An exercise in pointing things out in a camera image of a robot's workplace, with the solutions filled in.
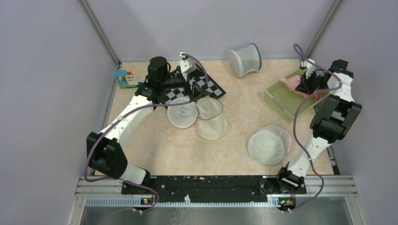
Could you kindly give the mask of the pink bra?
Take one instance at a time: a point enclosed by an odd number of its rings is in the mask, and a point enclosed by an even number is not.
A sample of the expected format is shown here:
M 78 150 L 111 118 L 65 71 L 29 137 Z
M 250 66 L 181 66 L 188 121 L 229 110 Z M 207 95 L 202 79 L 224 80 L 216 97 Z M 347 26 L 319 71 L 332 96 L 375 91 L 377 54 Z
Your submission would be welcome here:
M 299 94 L 299 95 L 301 95 L 301 96 L 304 96 L 305 98 L 308 97 L 308 96 L 310 96 L 310 95 L 307 95 L 307 94 L 304 94 L 304 93 L 295 91 L 295 88 L 296 88 L 296 87 L 299 85 L 299 83 L 300 83 L 300 75 L 295 75 L 295 76 L 293 76 L 293 77 L 288 77 L 288 78 L 283 77 L 283 78 L 280 78 L 279 81 L 280 81 L 281 83 L 283 83 L 289 90 L 293 91 L 293 92 L 296 93 L 296 94 Z

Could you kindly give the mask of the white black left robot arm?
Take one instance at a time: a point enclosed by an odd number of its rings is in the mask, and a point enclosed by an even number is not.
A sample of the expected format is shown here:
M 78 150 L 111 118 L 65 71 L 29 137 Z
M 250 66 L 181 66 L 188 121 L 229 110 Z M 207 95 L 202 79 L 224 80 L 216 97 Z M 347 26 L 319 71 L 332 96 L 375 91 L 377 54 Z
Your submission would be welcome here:
M 150 173 L 128 162 L 122 149 L 125 141 L 140 122 L 157 107 L 164 106 L 165 92 L 169 89 L 183 88 L 192 103 L 205 96 L 206 89 L 190 85 L 190 79 L 196 73 L 208 74 L 202 63 L 185 52 L 175 70 L 171 69 L 167 59 L 156 56 L 150 59 L 145 81 L 137 89 L 129 104 L 111 124 L 98 133 L 87 136 L 87 161 L 85 169 L 91 168 L 104 174 L 104 178 L 112 178 L 131 183 L 140 194 L 149 191 Z

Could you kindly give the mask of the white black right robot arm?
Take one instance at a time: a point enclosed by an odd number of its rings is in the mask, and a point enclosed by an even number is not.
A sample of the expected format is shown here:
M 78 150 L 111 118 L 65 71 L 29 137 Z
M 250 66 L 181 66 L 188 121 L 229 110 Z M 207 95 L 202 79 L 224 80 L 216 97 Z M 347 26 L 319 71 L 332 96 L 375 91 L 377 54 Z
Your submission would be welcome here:
M 304 178 L 320 153 L 337 140 L 342 140 L 362 110 L 351 95 L 353 72 L 347 70 L 348 62 L 335 60 L 328 70 L 317 68 L 313 60 L 300 63 L 304 73 L 294 90 L 311 97 L 328 92 L 320 109 L 310 124 L 312 136 L 302 153 L 292 165 L 282 167 L 275 180 L 275 187 L 281 193 L 296 191 L 304 185 Z

